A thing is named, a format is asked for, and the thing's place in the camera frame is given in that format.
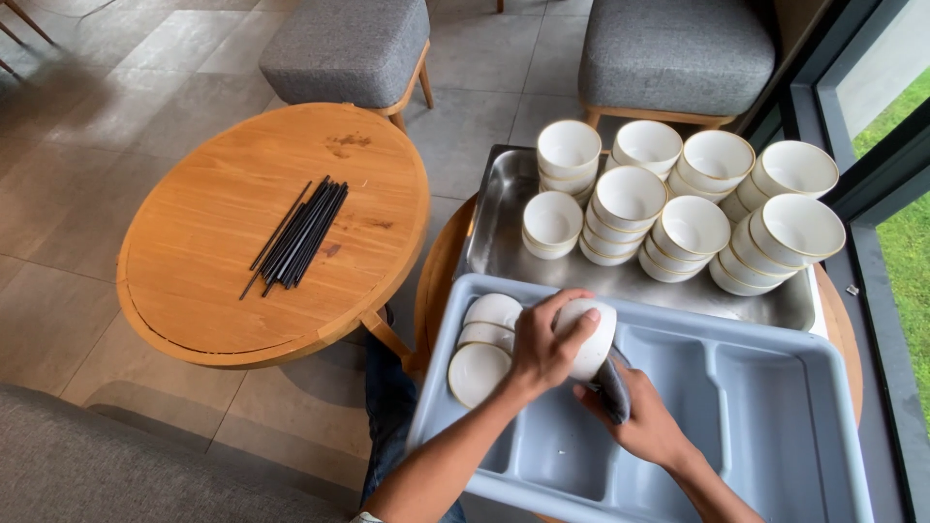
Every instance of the round wooden table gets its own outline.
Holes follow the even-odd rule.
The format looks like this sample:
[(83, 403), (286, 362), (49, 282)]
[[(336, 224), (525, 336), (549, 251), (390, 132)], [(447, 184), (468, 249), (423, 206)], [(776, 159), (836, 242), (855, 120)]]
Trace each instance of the round wooden table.
[[(261, 298), (258, 282), (239, 301), (301, 189), (326, 175), (349, 195), (300, 286)], [(148, 343), (198, 365), (277, 365), (360, 324), (408, 361), (377, 310), (410, 272), (429, 216), (426, 170), (397, 127), (348, 104), (286, 107), (207, 141), (152, 190), (120, 251), (119, 301)]]
[[(445, 302), (452, 289), (452, 276), (458, 265), (462, 242), (465, 241), (472, 225), (476, 199), (477, 196), (472, 196), (456, 211), (436, 237), (423, 264), (414, 308), (417, 351), (413, 356), (415, 361), (412, 368), (418, 371), (425, 371), (429, 366), (432, 347), (436, 342), (436, 336), (439, 335), (439, 326), (445, 312)], [(820, 289), (820, 300), (830, 341), (836, 345), (846, 364), (849, 393), (853, 399), (853, 410), (858, 424), (862, 416), (862, 364), (859, 361), (853, 325), (830, 277), (819, 264), (814, 265), (814, 272), (817, 275), (817, 286)]]

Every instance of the stainless steel tray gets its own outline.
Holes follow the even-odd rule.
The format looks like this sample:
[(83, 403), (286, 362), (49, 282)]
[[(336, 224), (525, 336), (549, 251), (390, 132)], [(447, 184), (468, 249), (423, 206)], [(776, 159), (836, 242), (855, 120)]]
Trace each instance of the stainless steel tray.
[(602, 267), (588, 261), (578, 248), (559, 260), (540, 260), (520, 238), (523, 209), (538, 193), (538, 183), (536, 149), (491, 148), (456, 277), (478, 273), (557, 288), (584, 287), (630, 302), (788, 329), (807, 331), (817, 322), (819, 298), (809, 270), (772, 292), (743, 298), (718, 288), (707, 269), (688, 281), (668, 284), (649, 277), (635, 259), (619, 267)]

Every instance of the bundle of chopsticks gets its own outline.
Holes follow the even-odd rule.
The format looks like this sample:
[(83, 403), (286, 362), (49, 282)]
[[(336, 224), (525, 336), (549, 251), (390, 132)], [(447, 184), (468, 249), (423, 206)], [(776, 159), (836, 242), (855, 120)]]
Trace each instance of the bundle of chopsticks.
[(326, 176), (316, 189), (313, 191), (310, 200), (301, 202), (303, 196), (310, 189), (312, 181), (300, 192), (300, 196), (294, 201), (294, 205), (285, 215), (277, 229), (274, 230), (272, 237), (268, 238), (268, 243), (262, 248), (258, 257), (249, 267), (250, 271), (259, 269), (252, 279), (249, 280), (246, 290), (242, 292), (239, 300), (242, 300), (252, 288), (252, 284), (258, 279), (259, 275), (265, 280), (265, 291), (261, 297), (268, 296), (268, 292), (275, 283), (280, 283), (285, 288), (296, 287), (307, 272), (307, 267), (313, 261), (316, 251), (319, 250), (323, 238), (329, 231), (329, 227), (336, 219), (342, 202), (345, 201), (349, 194), (349, 184), (346, 182), (336, 183), (329, 180)]

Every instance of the gray cushioned chair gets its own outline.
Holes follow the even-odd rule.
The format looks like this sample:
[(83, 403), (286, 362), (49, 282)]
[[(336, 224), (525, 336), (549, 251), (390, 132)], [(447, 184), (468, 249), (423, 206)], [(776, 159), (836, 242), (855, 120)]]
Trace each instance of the gray cushioned chair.
[(349, 102), (405, 130), (400, 112), (417, 77), (432, 108), (429, 37), (423, 0), (303, 0), (259, 67), (282, 101)]
[(775, 59), (744, 0), (594, 0), (578, 94), (593, 127), (612, 114), (717, 128), (750, 108)]
[(352, 513), (246, 476), (66, 401), (0, 383), (5, 523), (346, 523)]

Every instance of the gray plastic tub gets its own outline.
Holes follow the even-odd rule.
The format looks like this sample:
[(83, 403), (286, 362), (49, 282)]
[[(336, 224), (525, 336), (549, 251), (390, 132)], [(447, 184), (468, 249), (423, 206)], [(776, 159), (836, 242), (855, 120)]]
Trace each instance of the gray plastic tub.
[[(446, 382), (462, 318), (479, 296), (524, 306), (555, 288), (488, 275), (453, 286), (408, 450), (467, 410)], [(807, 332), (598, 297), (618, 311), (615, 344), (648, 374), (671, 415), (766, 522), (872, 521), (843, 360)], [(568, 523), (695, 521), (668, 474), (618, 446), (571, 380), (527, 406), (466, 491)]]

